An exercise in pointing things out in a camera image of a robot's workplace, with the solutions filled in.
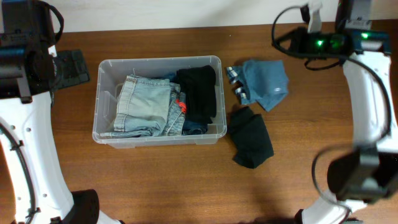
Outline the blue grey garment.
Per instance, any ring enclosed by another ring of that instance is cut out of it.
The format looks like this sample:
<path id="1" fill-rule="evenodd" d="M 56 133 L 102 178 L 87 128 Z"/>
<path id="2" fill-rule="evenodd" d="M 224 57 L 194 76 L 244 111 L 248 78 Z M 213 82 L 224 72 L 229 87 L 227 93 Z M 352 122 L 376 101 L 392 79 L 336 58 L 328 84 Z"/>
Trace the blue grey garment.
<path id="1" fill-rule="evenodd" d="M 234 93 L 242 105 L 258 103 L 267 112 L 289 93 L 289 79 L 281 60 L 247 60 L 240 66 L 226 68 L 231 84 L 238 84 Z"/>

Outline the light blue jeans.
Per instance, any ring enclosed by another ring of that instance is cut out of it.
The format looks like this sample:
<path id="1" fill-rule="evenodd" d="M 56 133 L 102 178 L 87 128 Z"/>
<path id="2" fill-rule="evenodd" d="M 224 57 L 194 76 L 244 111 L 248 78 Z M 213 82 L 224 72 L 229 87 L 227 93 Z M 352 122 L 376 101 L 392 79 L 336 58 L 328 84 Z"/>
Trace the light blue jeans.
<path id="1" fill-rule="evenodd" d="M 185 122 L 186 94 L 169 79 L 130 75 L 119 94 L 113 128 L 102 138 L 180 136 Z"/>

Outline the black garment with red trim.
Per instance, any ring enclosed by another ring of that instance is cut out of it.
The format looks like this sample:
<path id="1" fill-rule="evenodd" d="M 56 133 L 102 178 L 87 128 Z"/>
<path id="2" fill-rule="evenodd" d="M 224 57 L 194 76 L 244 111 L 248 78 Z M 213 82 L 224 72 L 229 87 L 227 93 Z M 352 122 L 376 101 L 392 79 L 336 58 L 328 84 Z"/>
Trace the black garment with red trim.
<path id="1" fill-rule="evenodd" d="M 216 117 L 216 73 L 210 65 L 177 70 L 175 82 L 186 94 L 189 121 L 211 124 Z"/>

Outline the dark blue jeans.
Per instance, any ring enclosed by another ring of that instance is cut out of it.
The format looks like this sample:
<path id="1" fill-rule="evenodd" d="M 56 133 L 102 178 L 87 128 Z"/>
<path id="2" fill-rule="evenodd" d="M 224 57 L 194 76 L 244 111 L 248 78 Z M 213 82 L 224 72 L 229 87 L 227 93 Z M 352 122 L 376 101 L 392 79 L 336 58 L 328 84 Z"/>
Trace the dark blue jeans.
<path id="1" fill-rule="evenodd" d="M 201 135 L 208 131 L 208 125 L 190 121 L 186 118 L 186 95 L 177 83 L 175 72 L 167 73 L 157 79 L 168 79 L 170 81 L 170 101 L 167 124 L 162 132 L 162 136 L 188 136 Z"/>

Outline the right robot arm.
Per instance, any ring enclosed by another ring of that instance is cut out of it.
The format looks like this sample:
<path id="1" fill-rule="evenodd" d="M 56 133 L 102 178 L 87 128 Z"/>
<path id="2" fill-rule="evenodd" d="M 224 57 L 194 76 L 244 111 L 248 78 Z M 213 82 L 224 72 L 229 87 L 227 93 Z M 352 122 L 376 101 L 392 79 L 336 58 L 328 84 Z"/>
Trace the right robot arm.
<path id="1" fill-rule="evenodd" d="M 371 1 L 340 1 L 335 31 L 321 32 L 321 4 L 300 6 L 303 27 L 272 44 L 278 51 L 306 62 L 333 58 L 349 86 L 353 142 L 346 154 L 328 166 L 326 190 L 310 207 L 299 210 L 295 223 L 349 223 L 349 216 L 397 192 L 397 121 L 391 86 L 391 41 L 371 28 Z"/>

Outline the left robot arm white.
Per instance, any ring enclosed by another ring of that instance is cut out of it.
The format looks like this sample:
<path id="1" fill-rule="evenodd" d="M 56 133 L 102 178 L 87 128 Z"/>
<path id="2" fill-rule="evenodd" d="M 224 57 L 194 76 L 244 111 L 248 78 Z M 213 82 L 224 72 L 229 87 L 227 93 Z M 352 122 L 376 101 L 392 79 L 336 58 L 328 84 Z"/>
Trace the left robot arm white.
<path id="1" fill-rule="evenodd" d="M 15 223 L 112 223 L 93 189 L 70 191 L 51 124 L 55 91 L 87 83 L 80 50 L 57 51 L 61 13 L 44 1 L 1 2 L 1 147 L 16 200 Z"/>

